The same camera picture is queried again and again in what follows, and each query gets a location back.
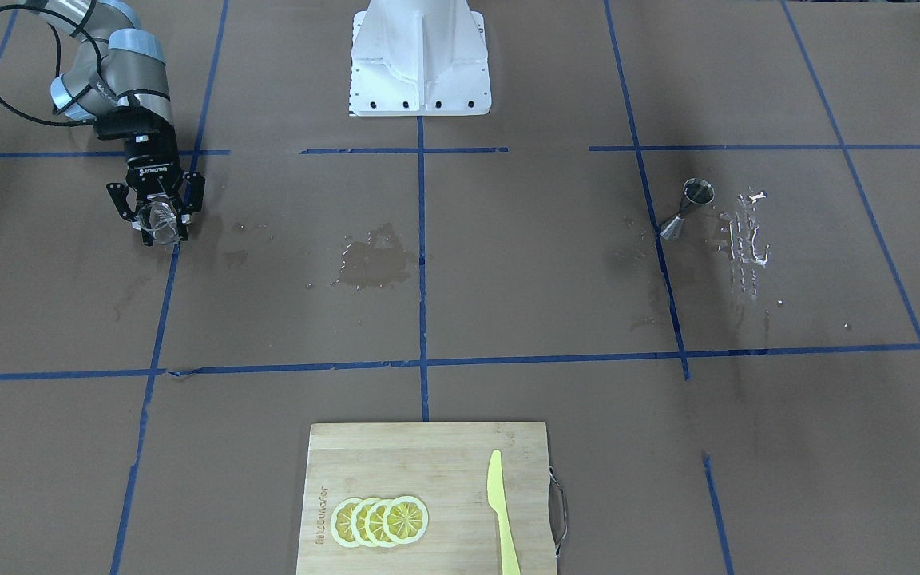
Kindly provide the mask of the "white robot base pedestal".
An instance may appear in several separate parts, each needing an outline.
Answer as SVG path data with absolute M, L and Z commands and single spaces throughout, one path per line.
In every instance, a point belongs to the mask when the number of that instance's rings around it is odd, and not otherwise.
M 468 2 L 372 1 L 354 15 L 351 116 L 482 116 L 492 104 L 485 19 Z

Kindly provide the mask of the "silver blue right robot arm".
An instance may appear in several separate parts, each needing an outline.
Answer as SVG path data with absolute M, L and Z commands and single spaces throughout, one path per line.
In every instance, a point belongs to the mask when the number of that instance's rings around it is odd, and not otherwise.
M 123 1 L 26 1 L 23 7 L 79 41 L 72 68 L 55 77 L 49 93 L 55 113 L 92 126 L 99 141 L 123 145 L 125 179 L 106 186 L 117 214 L 145 245 L 187 240 L 205 181 L 181 164 L 161 41 Z

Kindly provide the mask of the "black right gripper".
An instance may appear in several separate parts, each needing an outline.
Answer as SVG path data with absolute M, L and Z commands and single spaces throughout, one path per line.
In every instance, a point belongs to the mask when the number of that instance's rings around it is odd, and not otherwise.
M 147 230 L 146 219 L 141 212 L 147 196 L 164 194 L 173 204 L 179 205 L 176 208 L 176 236 L 181 243 L 187 241 L 192 216 L 201 211 L 204 203 L 207 179 L 197 172 L 184 175 L 175 132 L 125 133 L 123 145 L 127 164 L 125 183 L 110 182 L 105 185 L 118 215 L 140 233 L 143 245 L 151 247 L 154 236 Z M 186 190 L 182 200 L 184 182 Z M 132 192 L 137 193 L 135 207 L 129 200 Z

